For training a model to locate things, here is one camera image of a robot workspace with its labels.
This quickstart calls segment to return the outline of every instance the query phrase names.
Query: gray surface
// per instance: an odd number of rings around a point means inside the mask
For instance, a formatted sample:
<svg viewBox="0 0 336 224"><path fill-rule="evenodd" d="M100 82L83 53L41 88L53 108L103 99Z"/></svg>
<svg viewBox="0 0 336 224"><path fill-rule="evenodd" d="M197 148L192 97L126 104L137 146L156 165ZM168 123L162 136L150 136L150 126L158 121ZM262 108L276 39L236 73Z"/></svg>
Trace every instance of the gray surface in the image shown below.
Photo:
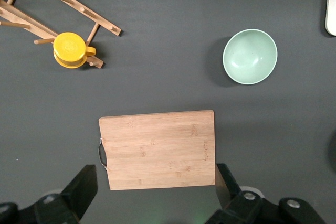
<svg viewBox="0 0 336 224"><path fill-rule="evenodd" d="M98 118L212 109L216 161L271 202L302 198L336 223L336 47L326 0L79 0L125 32L100 28L106 65L68 70L52 46L0 27L0 201L25 207L98 165L86 223L203 223L214 187L110 191L98 161ZM57 32L87 37L94 23L58 0L15 6ZM278 63L265 81L233 83L222 67L231 36L266 31Z"/></svg>

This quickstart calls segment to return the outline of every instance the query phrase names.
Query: mint green bowl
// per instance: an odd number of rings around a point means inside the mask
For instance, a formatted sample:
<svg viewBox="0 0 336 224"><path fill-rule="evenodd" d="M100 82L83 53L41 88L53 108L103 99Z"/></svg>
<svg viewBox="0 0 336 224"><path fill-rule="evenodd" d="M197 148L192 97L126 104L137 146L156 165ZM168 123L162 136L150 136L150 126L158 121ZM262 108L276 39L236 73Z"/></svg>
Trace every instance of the mint green bowl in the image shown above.
<svg viewBox="0 0 336 224"><path fill-rule="evenodd" d="M237 33L226 44L223 65L234 81L249 85L265 80L277 58L274 40L264 31L248 29Z"/></svg>

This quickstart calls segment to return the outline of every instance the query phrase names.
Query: wooden rack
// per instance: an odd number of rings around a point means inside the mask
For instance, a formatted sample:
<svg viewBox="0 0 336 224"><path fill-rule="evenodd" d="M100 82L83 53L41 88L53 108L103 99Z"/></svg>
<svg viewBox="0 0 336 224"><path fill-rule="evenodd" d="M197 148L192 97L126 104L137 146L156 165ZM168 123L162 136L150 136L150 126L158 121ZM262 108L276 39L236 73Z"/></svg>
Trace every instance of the wooden rack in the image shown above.
<svg viewBox="0 0 336 224"><path fill-rule="evenodd" d="M98 28L100 26L104 27L108 31L112 32L115 35L120 35L121 29L114 25L113 23L109 22L87 6L83 5L77 0L61 0L67 5L71 6L78 12L82 13L83 15L87 16L88 18L92 19L95 22L95 25L86 41L86 45L88 46L93 37L95 36ZM0 25L4 26L12 26L12 27L20 27L24 28L27 31L37 35L38 37L42 38L40 40L34 40L34 43L45 44L45 43L53 43L54 39L58 36L56 32L48 28L47 26L41 24L37 20L29 17L27 14L23 13L21 10L15 8L13 6L14 0L8 0L5 2L4 0L0 0L0 16L4 19L8 20L9 22L0 22ZM95 56L88 56L87 62L90 66L95 66L97 68L101 68L103 65L103 61L98 59Z"/></svg>

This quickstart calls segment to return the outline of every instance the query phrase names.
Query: bolt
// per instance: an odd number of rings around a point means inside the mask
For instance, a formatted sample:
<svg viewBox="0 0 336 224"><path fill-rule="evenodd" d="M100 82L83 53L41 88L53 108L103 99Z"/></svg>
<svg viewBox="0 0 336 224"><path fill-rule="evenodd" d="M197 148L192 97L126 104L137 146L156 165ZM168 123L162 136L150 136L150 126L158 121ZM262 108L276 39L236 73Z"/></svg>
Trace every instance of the bolt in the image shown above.
<svg viewBox="0 0 336 224"><path fill-rule="evenodd" d="M252 193L245 193L244 197L245 199L248 199L248 200L254 200L256 198L256 196Z"/></svg>
<svg viewBox="0 0 336 224"><path fill-rule="evenodd" d="M298 203L297 201L293 199L290 199L289 201L287 201L287 204L293 208L300 208L300 203Z"/></svg>
<svg viewBox="0 0 336 224"><path fill-rule="evenodd" d="M52 196L52 195L48 195L48 196L43 200L43 203L44 203L44 204L48 204L48 203L52 202L54 199L55 199L54 196Z"/></svg>
<svg viewBox="0 0 336 224"><path fill-rule="evenodd" d="M9 209L9 205L0 207L0 214L2 214L3 212L7 211Z"/></svg>

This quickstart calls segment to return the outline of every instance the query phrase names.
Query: cutting board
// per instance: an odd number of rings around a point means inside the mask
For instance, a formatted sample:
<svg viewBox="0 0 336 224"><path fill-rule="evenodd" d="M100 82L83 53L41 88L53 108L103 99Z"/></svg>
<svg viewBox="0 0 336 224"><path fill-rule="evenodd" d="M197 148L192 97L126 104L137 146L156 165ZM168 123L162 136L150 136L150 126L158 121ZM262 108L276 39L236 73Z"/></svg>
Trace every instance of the cutting board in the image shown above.
<svg viewBox="0 0 336 224"><path fill-rule="evenodd" d="M99 119L111 190L215 184L213 111Z"/></svg>

